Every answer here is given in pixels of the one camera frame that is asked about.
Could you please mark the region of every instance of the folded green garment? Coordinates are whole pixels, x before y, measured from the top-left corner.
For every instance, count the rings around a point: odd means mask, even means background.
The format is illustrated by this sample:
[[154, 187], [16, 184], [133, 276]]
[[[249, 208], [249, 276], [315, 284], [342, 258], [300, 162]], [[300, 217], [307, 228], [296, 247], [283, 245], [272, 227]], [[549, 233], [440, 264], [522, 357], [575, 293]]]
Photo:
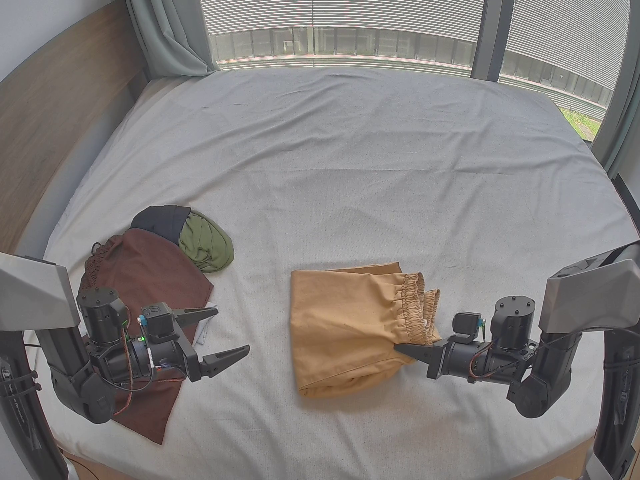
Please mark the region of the folded green garment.
[[194, 210], [184, 222], [178, 245], [204, 273], [222, 270], [234, 260], [231, 238], [215, 222]]

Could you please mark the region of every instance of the brown shorts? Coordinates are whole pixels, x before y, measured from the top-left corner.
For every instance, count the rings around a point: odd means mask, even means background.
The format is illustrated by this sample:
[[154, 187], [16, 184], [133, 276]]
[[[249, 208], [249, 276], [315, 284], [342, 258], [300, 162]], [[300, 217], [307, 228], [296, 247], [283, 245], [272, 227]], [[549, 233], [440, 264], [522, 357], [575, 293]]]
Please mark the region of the brown shorts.
[[298, 392], [323, 398], [370, 388], [414, 362], [395, 343], [440, 339], [440, 290], [398, 263], [291, 273], [291, 343]]

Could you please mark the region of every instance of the green grass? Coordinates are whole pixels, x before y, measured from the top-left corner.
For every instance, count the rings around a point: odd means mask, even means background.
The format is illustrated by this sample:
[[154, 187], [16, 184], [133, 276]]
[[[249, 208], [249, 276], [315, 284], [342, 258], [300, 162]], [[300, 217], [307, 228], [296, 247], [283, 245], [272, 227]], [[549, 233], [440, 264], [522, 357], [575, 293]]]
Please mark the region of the green grass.
[[[573, 129], [578, 132], [578, 135], [585, 140], [593, 140], [593, 137], [598, 133], [598, 129], [600, 128], [600, 121], [596, 121], [595, 119], [591, 119], [584, 114], [580, 114], [580, 112], [575, 112], [573, 110], [567, 110], [566, 108], [560, 108], [560, 112], [563, 113], [565, 119], [571, 123]], [[589, 136], [583, 130], [580, 129], [578, 124], [581, 124], [592, 133], [592, 136]]]

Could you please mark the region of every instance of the building exterior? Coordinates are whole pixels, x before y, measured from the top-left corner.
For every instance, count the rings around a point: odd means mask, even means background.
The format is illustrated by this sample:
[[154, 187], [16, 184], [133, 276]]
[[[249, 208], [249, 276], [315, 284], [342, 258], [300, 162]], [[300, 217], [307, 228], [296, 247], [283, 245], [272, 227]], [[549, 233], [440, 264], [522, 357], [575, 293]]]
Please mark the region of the building exterior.
[[[484, 0], [201, 0], [224, 68], [362, 65], [469, 76]], [[500, 82], [604, 116], [628, 0], [515, 0]]]

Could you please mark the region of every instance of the bed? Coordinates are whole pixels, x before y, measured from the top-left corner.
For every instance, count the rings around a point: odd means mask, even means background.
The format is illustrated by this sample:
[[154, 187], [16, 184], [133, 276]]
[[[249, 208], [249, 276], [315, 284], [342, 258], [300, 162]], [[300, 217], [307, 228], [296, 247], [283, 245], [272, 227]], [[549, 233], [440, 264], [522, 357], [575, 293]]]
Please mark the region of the bed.
[[517, 414], [504, 386], [428, 380], [424, 364], [359, 394], [302, 399], [291, 365], [293, 269], [400, 261], [442, 290], [436, 325], [448, 335], [457, 311], [490, 317], [510, 294], [540, 303], [562, 266], [637, 239], [605, 172], [545, 95], [368, 68], [153, 81], [44, 258], [65, 265], [77, 289], [92, 244], [152, 204], [192, 206], [233, 238], [235, 260], [209, 276], [220, 314], [196, 350], [249, 343], [251, 354], [183, 384], [162, 446], [66, 409], [38, 355], [42, 405], [70, 452], [141, 480], [507, 479], [593, 435], [600, 333], [583, 338], [569, 391], [536, 420]]

